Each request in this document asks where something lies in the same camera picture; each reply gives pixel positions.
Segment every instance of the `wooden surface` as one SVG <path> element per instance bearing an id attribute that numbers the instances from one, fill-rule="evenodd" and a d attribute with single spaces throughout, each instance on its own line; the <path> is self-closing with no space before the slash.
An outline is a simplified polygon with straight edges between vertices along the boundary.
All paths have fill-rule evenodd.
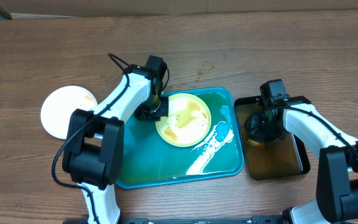
<path id="1" fill-rule="evenodd" d="M 44 131 L 40 108 L 67 85 L 102 101 L 121 79 L 108 52 L 141 65 L 150 54 L 163 57 L 169 91 L 223 86 L 236 99 L 282 78 L 289 94 L 306 96 L 358 137 L 358 11 L 0 21 L 0 223 L 87 216 L 82 193 L 52 180 L 63 141 Z M 309 157 L 307 175 L 254 181 L 244 168 L 222 179 L 116 189 L 117 202 L 124 217 L 278 214 L 314 198 L 318 161 Z"/>

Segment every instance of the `black and white robotic arm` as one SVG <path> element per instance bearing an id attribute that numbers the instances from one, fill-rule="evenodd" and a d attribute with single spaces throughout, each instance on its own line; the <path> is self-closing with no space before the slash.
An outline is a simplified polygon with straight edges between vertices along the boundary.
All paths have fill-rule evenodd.
<path id="1" fill-rule="evenodd" d="M 117 88 L 102 103 L 91 111 L 76 110 L 72 114 L 68 138 L 118 98 L 96 122 L 78 134 L 64 152 L 63 170 L 70 173 L 74 182 L 92 192 L 93 203 L 87 191 L 83 190 L 89 224 L 120 222 L 121 211 L 116 203 L 114 183 L 123 160 L 124 123 L 132 114 L 144 121 L 155 121 L 168 115 L 168 98 L 161 96 L 166 70 L 162 58 L 154 56 L 149 57 L 145 67 L 130 65 L 125 70 L 127 76 L 122 77 Z M 264 110 L 260 116 L 250 117 L 250 138 L 269 143 L 285 133 L 293 133 L 319 158 L 316 199 L 285 210 L 280 223 L 325 224 L 358 218 L 358 180 L 350 181 L 347 175 L 348 169 L 358 172 L 357 159 L 327 125 L 355 146 L 357 152 L 358 139 L 334 127 L 306 98 L 290 98 L 281 80 L 267 82 L 260 89 Z M 100 147 L 84 142 L 84 138 L 93 137 L 102 139 Z"/>

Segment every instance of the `yellow plate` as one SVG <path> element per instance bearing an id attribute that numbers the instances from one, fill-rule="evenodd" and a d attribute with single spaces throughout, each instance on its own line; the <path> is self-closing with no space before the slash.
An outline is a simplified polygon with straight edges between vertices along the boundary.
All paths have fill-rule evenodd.
<path id="1" fill-rule="evenodd" d="M 195 95 L 178 93 L 169 96 L 168 116 L 155 122 L 160 136 L 169 144 L 188 147 L 199 143 L 211 127 L 211 112 Z"/>

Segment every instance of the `table top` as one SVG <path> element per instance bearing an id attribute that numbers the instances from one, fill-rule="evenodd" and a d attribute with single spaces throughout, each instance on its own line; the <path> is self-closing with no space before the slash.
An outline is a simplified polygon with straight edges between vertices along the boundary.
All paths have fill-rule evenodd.
<path id="1" fill-rule="evenodd" d="M 163 57 L 169 91 L 222 86 L 237 99 L 281 78 L 289 94 L 306 96 L 358 138 L 358 11 L 0 21 L 0 223 L 87 217 L 82 193 L 52 180 L 63 141 L 44 131 L 40 108 L 67 85 L 102 101 L 121 79 L 108 52 L 139 65 Z M 309 159 L 306 175 L 255 181 L 244 168 L 234 177 L 116 188 L 117 203 L 126 218 L 279 214 L 315 197 L 318 160 Z"/>

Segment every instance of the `blue tray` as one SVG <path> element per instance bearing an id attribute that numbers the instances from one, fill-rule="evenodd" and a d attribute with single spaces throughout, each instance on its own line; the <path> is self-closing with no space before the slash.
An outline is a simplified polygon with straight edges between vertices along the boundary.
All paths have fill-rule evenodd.
<path id="1" fill-rule="evenodd" d="M 238 174 L 244 166 L 241 139 L 230 93 L 221 87 L 166 93 L 200 97 L 211 112 L 208 135 L 199 144 L 175 147 L 155 122 L 129 118 L 124 130 L 124 162 L 116 183 L 124 189 L 175 184 Z"/>

